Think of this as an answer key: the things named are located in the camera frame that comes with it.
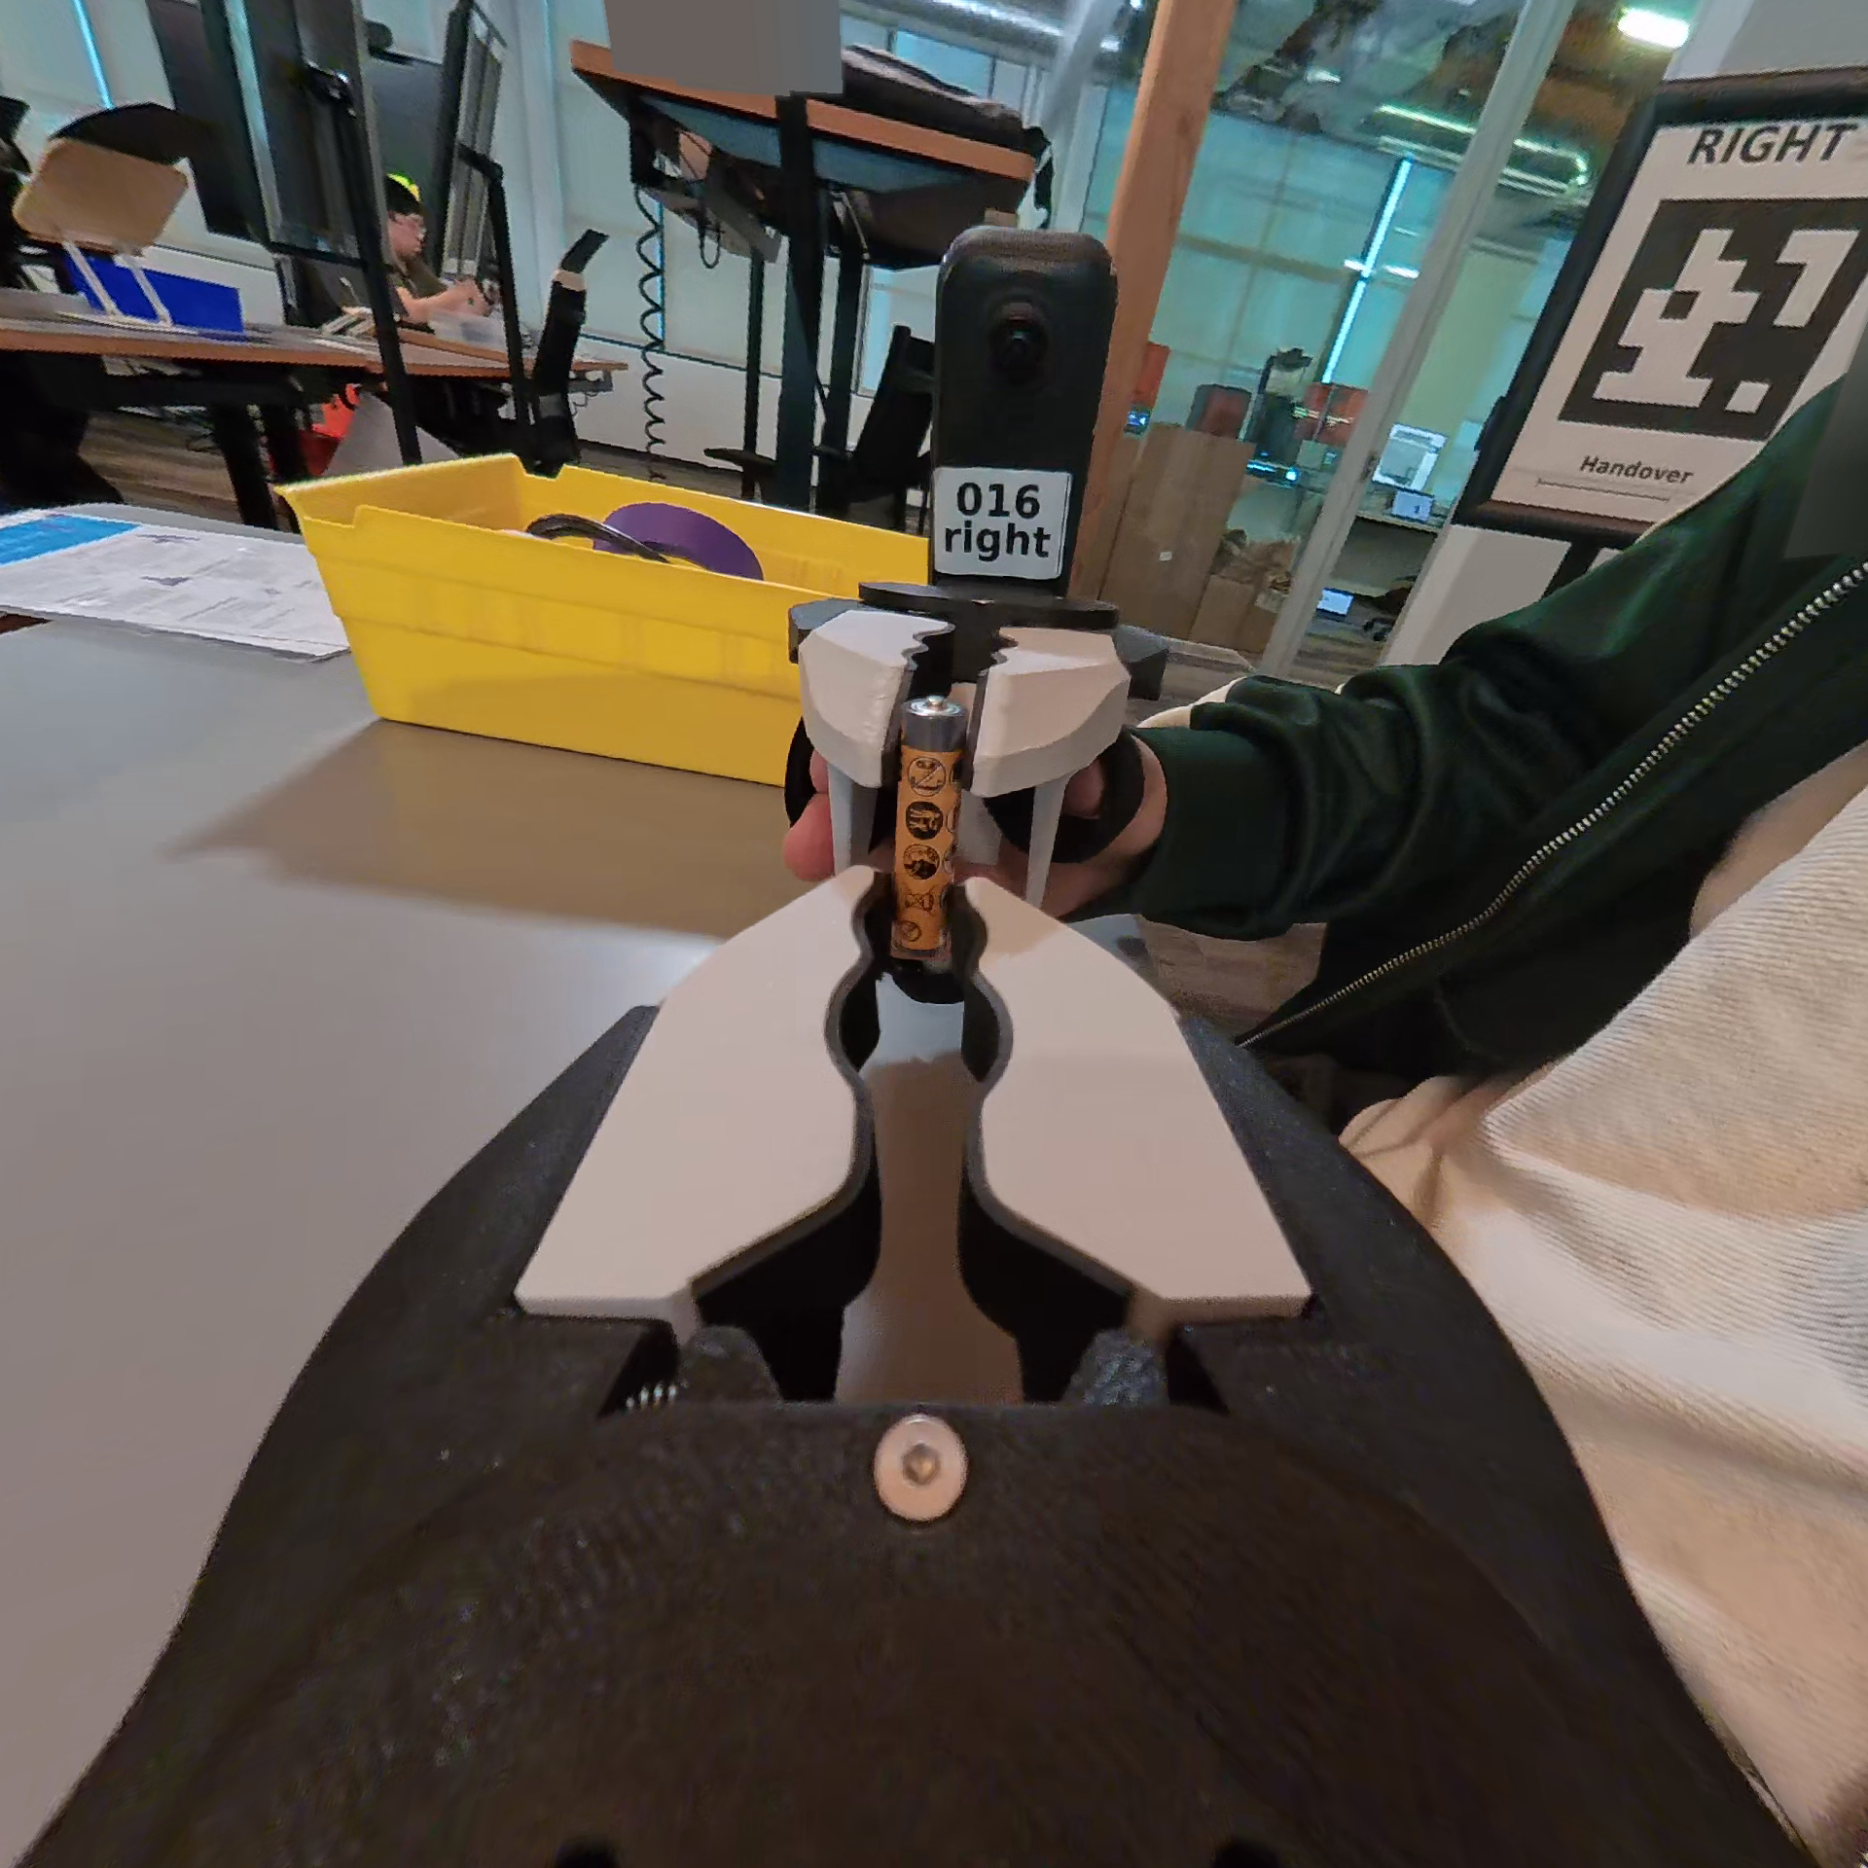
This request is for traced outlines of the orange battery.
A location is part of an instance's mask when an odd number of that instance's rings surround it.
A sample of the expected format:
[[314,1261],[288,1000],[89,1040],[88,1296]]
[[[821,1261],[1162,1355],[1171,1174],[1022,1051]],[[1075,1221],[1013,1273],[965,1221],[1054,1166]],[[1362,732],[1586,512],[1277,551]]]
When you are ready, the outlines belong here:
[[945,970],[968,711],[947,693],[916,695],[898,727],[893,955]]

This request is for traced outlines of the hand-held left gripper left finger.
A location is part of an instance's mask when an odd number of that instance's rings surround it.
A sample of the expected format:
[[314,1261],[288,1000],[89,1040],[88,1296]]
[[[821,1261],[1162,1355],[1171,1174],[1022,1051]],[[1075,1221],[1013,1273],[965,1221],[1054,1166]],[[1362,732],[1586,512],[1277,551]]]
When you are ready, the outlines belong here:
[[655,1010],[517,1285],[529,1316],[699,1321],[871,1162],[875,869],[719,945]]

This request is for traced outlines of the wooden post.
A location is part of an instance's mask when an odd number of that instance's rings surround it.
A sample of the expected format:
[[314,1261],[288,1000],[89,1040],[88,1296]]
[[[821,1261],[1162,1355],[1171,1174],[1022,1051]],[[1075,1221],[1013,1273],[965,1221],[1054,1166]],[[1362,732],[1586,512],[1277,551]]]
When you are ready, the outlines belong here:
[[1094,560],[1114,535],[1116,444],[1146,372],[1235,11],[1232,3],[1162,3],[1155,11],[1105,234],[1116,303],[1068,583],[1073,596],[1096,591]]

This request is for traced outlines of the cardboard board on stand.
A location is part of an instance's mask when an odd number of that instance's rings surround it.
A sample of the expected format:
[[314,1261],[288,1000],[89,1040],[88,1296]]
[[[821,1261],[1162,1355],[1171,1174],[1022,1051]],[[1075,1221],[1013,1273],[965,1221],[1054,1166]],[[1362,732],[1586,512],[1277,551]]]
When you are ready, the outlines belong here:
[[130,272],[157,327],[174,329],[177,319],[152,289],[142,253],[168,229],[190,186],[190,174],[177,163],[56,137],[15,193],[14,220],[23,234],[66,260],[105,319],[131,322],[93,267],[93,252]]

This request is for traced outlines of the purple tape roll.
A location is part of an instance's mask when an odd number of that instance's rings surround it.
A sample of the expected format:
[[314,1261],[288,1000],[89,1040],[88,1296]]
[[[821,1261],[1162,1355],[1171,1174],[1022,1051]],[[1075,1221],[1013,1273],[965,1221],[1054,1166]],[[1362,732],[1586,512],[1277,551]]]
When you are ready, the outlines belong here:
[[736,530],[691,505],[640,500],[616,506],[601,525],[598,551],[762,580],[762,560]]

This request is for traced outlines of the printed paper sheet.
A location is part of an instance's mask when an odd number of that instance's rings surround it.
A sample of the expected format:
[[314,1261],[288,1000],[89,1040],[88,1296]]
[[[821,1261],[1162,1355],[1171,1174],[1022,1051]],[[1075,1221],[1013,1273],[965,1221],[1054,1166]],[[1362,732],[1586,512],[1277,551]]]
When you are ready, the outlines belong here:
[[348,636],[310,548],[291,534],[88,515],[2,522],[2,608],[327,663]]

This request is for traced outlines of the person's right hand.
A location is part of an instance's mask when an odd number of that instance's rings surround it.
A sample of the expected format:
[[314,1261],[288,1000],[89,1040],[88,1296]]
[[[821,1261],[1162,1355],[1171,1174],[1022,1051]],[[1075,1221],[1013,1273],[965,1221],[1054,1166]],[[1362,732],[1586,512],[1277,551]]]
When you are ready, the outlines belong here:
[[[815,882],[835,874],[827,765],[797,732],[786,766],[786,868]],[[1065,783],[1044,891],[1056,918],[1077,913],[1125,881],[1152,851],[1165,822],[1165,776],[1152,747],[1124,732]]]

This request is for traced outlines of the yellow plastic bin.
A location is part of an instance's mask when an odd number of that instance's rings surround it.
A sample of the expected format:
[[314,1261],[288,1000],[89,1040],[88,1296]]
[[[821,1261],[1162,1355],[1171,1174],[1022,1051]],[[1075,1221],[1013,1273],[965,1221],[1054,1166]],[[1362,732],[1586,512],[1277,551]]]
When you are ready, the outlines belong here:
[[[790,612],[927,580],[927,540],[679,485],[505,455],[282,487],[386,721],[778,786],[801,722]],[[674,505],[761,577],[546,543],[550,515]]]

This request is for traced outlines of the blue plastic bin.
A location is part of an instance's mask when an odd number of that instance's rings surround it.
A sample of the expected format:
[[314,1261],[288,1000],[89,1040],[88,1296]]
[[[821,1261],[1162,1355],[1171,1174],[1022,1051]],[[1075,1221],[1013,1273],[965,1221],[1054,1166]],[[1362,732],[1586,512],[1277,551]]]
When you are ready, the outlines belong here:
[[84,267],[64,253],[56,260],[56,268],[74,293],[106,318],[174,324],[209,336],[243,336],[248,329],[235,286],[190,273],[130,267],[101,253],[84,255]]

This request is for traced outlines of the small black monitor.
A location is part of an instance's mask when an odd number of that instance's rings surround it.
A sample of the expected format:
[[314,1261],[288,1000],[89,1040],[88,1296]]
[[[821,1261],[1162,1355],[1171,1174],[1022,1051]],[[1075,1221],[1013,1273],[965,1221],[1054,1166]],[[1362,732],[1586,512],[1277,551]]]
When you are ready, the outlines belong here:
[[436,104],[428,260],[446,275],[479,275],[495,252],[489,175],[508,40],[479,3],[448,19]]

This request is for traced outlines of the grey desk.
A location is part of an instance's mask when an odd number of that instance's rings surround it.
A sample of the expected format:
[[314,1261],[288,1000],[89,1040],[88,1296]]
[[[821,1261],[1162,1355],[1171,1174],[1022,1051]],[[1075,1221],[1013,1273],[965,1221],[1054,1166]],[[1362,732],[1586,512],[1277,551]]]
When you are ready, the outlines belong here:
[[774,786],[386,722],[351,661],[38,623],[2,686],[14,1863],[360,1278],[804,888]]

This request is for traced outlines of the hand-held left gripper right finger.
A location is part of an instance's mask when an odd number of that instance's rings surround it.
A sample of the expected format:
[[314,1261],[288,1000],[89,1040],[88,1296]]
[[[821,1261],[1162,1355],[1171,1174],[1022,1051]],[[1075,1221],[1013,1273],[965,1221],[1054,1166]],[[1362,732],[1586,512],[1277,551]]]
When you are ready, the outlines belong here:
[[1127,1305],[1305,1305],[1313,1283],[1163,995],[1077,928],[965,882],[997,1022],[975,1186]]

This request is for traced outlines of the brown cardboard box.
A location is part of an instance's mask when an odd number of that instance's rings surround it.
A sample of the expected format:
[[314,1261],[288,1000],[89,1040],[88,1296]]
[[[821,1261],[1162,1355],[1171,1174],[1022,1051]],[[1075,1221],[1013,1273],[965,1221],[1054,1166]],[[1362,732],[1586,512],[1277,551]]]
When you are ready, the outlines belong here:
[[1252,457],[1241,437],[1188,426],[1142,437],[1103,585],[1124,623],[1191,636]]

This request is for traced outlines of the wooden background desk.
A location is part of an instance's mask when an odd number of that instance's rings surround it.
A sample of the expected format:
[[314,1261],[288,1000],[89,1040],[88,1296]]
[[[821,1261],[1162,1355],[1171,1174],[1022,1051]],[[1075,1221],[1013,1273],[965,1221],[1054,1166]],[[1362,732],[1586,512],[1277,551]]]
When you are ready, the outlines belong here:
[[15,441],[15,387],[76,413],[203,409],[241,521],[278,530],[277,482],[308,476],[299,413],[344,384],[381,384],[399,418],[413,413],[413,379],[473,382],[509,391],[513,448],[533,472],[569,465],[577,426],[569,388],[536,388],[529,357],[406,327],[383,338],[302,329],[203,333],[149,319],[5,318],[5,452]]

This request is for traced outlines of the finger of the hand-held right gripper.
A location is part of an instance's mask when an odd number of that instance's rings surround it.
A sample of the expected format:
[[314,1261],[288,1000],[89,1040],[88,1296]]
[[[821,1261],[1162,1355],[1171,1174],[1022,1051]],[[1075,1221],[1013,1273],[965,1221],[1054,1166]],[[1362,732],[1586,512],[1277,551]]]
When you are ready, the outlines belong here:
[[801,722],[827,762],[837,869],[865,860],[875,845],[918,655],[947,633],[947,620],[920,614],[806,614],[799,623]]
[[972,700],[968,798],[1033,794],[1023,898],[1040,906],[1068,783],[1125,725],[1131,671],[1112,644],[1000,644]]

